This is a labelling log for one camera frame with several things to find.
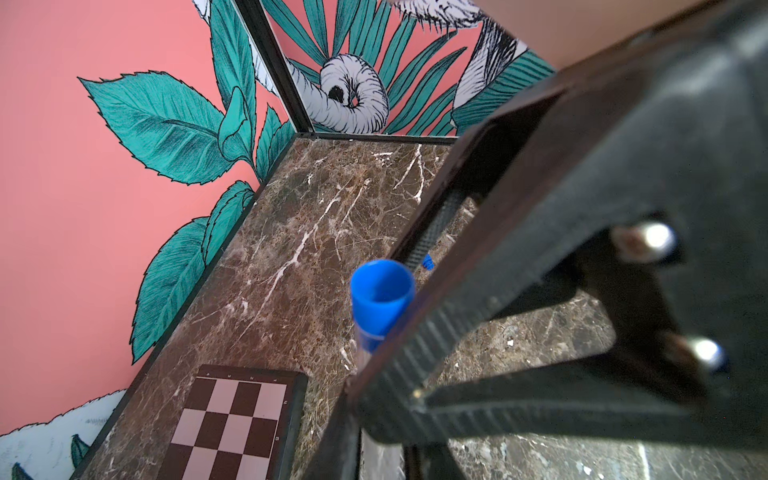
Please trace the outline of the blue rubber stopper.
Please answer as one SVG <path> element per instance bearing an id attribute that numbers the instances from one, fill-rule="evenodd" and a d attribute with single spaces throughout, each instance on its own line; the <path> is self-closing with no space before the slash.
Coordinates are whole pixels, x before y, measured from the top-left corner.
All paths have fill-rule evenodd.
<path id="1" fill-rule="evenodd" d="M 427 271 L 431 271 L 435 268 L 434 262 L 429 254 L 424 257 L 421 266 Z"/>

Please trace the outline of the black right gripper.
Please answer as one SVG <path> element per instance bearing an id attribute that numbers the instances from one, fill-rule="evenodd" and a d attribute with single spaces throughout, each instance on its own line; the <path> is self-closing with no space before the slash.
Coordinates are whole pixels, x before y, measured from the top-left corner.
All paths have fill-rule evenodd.
<path id="1" fill-rule="evenodd" d="M 480 207 L 349 401 L 383 443 L 767 446 L 767 5 L 724 1 L 514 97 L 454 144 L 393 256 Z M 604 353 L 428 388 L 488 321 L 604 306 Z"/>

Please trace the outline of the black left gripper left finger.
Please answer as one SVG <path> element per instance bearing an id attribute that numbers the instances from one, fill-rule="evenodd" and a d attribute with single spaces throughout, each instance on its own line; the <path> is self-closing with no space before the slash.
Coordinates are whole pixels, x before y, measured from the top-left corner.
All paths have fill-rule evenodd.
<path id="1" fill-rule="evenodd" d="M 328 425 L 302 479 L 357 480 L 361 427 L 347 395 L 340 395 Z"/>

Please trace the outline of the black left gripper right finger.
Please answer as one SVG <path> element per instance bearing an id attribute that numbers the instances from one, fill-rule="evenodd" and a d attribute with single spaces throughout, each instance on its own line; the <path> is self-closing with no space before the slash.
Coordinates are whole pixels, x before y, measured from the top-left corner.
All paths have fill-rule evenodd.
<path id="1" fill-rule="evenodd" d="M 403 447 L 407 480 L 465 480 L 447 443 Z"/>

